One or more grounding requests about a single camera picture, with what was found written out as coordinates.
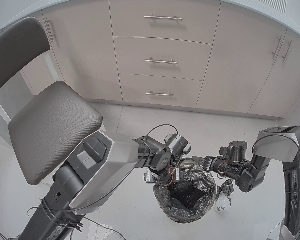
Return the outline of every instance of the beige cabinet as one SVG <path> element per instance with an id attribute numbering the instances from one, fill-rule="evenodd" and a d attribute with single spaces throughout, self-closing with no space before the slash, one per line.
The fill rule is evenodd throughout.
<path id="1" fill-rule="evenodd" d="M 40 21 L 40 23 L 42 24 L 44 30 L 46 31 L 46 29 L 44 27 L 44 18 L 42 16 L 41 10 L 36 11 L 36 12 L 28 15 L 27 17 L 31 17 L 31 16 L 38 19 Z M 52 60 L 52 63 L 59 75 L 60 80 L 63 81 L 64 79 L 60 72 L 60 69 L 59 69 L 58 63 L 56 61 L 56 58 L 54 56 L 53 50 L 52 49 L 48 50 L 48 54 L 49 54 L 49 56 Z M 47 88 L 49 85 L 51 85 L 54 82 L 54 80 L 51 76 L 51 73 L 48 70 L 48 66 L 44 60 L 43 54 L 39 55 L 38 57 L 33 59 L 30 63 L 28 63 L 26 66 L 24 66 L 24 68 L 21 70 L 21 75 L 23 76 L 24 81 L 28 85 L 30 91 L 34 95 L 39 94 L 41 91 L 43 91 L 45 88 Z"/>
<path id="2" fill-rule="evenodd" d="M 286 27 L 263 15 L 221 2 L 196 107 L 247 113 L 274 64 L 278 37 L 285 32 Z"/>
<path id="3" fill-rule="evenodd" d="M 109 0 L 114 37 L 171 38 L 212 44 L 219 0 Z"/>
<path id="4" fill-rule="evenodd" d="M 115 37 L 113 40 L 119 73 L 201 81 L 212 47 L 201 42 L 151 37 Z"/>
<path id="5" fill-rule="evenodd" d="M 278 58 L 249 113 L 286 117 L 300 94 L 300 35 L 288 29 Z"/>
<path id="6" fill-rule="evenodd" d="M 71 0 L 42 13 L 65 82 L 86 99 L 121 101 L 109 0 Z"/>
<path id="7" fill-rule="evenodd" d="M 137 74 L 120 74 L 124 102 L 194 108 L 202 81 Z"/>

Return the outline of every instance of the robotic arm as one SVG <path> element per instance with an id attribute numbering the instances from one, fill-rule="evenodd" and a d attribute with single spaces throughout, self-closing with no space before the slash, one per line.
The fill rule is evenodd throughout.
<path id="1" fill-rule="evenodd" d="M 245 159 L 247 143 L 230 142 L 220 156 L 192 157 L 206 170 L 235 180 L 243 192 L 261 184 L 271 159 L 283 161 L 286 212 L 279 240 L 300 240 L 300 126 L 260 131 L 253 158 Z M 178 164 L 191 146 L 179 134 L 164 144 L 145 136 L 98 130 L 84 138 L 53 176 L 54 183 L 18 240 L 63 240 L 82 226 L 85 214 L 103 205 L 134 168 L 148 167 L 146 182 L 167 187 L 180 180 Z"/>

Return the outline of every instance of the cabinet handle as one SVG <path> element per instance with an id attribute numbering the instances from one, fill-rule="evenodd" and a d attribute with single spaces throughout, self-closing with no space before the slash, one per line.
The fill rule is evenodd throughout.
<path id="1" fill-rule="evenodd" d="M 46 26 L 46 30 L 47 30 L 47 32 L 48 32 L 48 37 L 49 37 L 49 39 L 50 39 L 50 42 L 53 42 L 54 34 L 51 34 L 49 22 L 50 22 L 49 19 L 44 18 L 44 25 Z"/>
<path id="2" fill-rule="evenodd" d="M 182 21 L 182 18 L 178 18 L 177 16 L 174 17 L 165 17 L 165 16 L 144 16 L 145 19 L 161 19 L 161 20 L 175 20 L 175 21 Z"/>
<path id="3" fill-rule="evenodd" d="M 280 47 L 281 47 L 280 44 L 281 44 L 281 41 L 283 41 L 282 35 L 281 35 L 280 37 L 278 37 L 278 39 L 279 39 L 279 42 L 278 42 L 277 48 L 276 48 L 275 52 L 272 52 L 272 54 L 273 54 L 272 59 L 273 59 L 273 60 L 276 60 L 276 58 L 277 58 L 277 56 L 278 56 L 279 49 L 280 49 Z"/>
<path id="4" fill-rule="evenodd" d="M 173 61 L 173 59 L 171 59 L 171 60 L 155 60 L 152 57 L 150 59 L 145 59 L 144 62 L 178 64 L 178 62 L 177 61 Z"/>
<path id="5" fill-rule="evenodd" d="M 288 47 L 287 53 L 286 53 L 286 55 L 285 55 L 285 56 L 282 56 L 282 58 L 283 58 L 283 62 L 282 62 L 282 63 L 285 63 L 285 62 L 286 62 L 286 59 L 287 59 L 288 53 L 289 53 L 289 51 L 290 51 L 290 48 L 291 48 L 291 45 L 292 45 L 292 40 L 291 40 L 290 42 L 288 42 L 288 44 L 289 44 L 289 47 Z"/>
<path id="6" fill-rule="evenodd" d="M 171 94 L 170 92 L 168 93 L 155 93 L 152 90 L 150 92 L 146 92 L 146 95 L 155 95 L 155 96 L 173 96 L 173 94 Z"/>

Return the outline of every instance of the chair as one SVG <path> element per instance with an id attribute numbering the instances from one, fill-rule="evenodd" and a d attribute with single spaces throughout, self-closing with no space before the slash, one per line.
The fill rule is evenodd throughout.
<path id="1" fill-rule="evenodd" d="M 16 158 L 31 185 L 51 173 L 102 124 L 102 115 L 60 81 L 49 49 L 44 29 L 34 17 L 22 19 L 0 34 L 0 88 L 40 54 L 55 80 L 12 119 L 0 105 Z"/>

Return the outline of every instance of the drawer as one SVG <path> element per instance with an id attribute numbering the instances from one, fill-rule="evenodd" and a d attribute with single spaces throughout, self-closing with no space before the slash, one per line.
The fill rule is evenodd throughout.
<path id="1" fill-rule="evenodd" d="M 150 37 L 113 40 L 119 73 L 195 80 L 204 79 L 212 47 L 200 42 Z"/>
<path id="2" fill-rule="evenodd" d="M 161 104 L 180 107 L 196 106 L 202 81 L 174 77 L 119 74 L 124 102 Z"/>
<path id="3" fill-rule="evenodd" d="M 109 0 L 114 37 L 172 38 L 212 44 L 219 0 Z M 177 17 L 176 19 L 145 16 Z"/>

